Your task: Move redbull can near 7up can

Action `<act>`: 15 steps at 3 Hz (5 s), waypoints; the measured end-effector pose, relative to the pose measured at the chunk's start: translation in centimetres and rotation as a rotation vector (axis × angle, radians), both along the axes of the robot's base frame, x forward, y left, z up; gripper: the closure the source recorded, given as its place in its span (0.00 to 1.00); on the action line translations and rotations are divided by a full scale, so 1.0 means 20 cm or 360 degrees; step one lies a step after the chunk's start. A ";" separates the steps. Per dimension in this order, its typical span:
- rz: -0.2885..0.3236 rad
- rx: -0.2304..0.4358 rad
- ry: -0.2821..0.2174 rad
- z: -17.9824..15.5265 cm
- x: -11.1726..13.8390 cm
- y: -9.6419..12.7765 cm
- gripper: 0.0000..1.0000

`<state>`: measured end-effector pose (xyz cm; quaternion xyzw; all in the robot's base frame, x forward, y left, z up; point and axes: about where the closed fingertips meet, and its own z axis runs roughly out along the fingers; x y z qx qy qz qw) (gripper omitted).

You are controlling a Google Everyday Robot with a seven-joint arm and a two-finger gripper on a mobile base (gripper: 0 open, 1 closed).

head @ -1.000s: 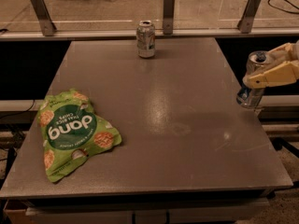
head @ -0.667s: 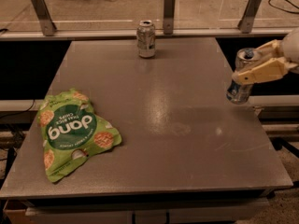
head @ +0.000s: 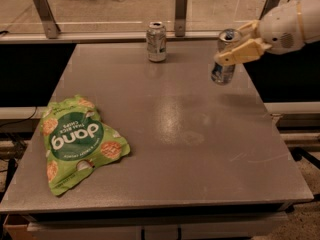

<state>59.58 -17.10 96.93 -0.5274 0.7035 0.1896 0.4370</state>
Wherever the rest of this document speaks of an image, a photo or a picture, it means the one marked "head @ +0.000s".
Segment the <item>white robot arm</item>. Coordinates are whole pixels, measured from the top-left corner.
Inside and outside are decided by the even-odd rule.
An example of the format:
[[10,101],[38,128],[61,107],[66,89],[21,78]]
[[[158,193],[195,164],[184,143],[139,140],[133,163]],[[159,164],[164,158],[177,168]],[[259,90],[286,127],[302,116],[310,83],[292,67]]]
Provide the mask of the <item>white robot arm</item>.
[[291,1],[261,20],[236,30],[236,41],[214,56],[221,66],[258,60],[265,52],[282,55],[320,40],[320,0]]

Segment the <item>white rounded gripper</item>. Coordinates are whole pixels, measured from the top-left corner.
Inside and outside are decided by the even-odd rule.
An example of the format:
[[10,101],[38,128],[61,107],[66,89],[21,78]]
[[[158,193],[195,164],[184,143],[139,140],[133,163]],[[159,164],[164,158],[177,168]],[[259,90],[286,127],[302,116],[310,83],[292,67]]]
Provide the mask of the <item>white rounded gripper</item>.
[[258,60],[266,51],[281,55],[300,50],[304,45],[302,15],[299,2],[271,9],[260,20],[252,20],[238,28],[248,39],[234,48],[217,52],[214,60],[221,66],[243,64]]

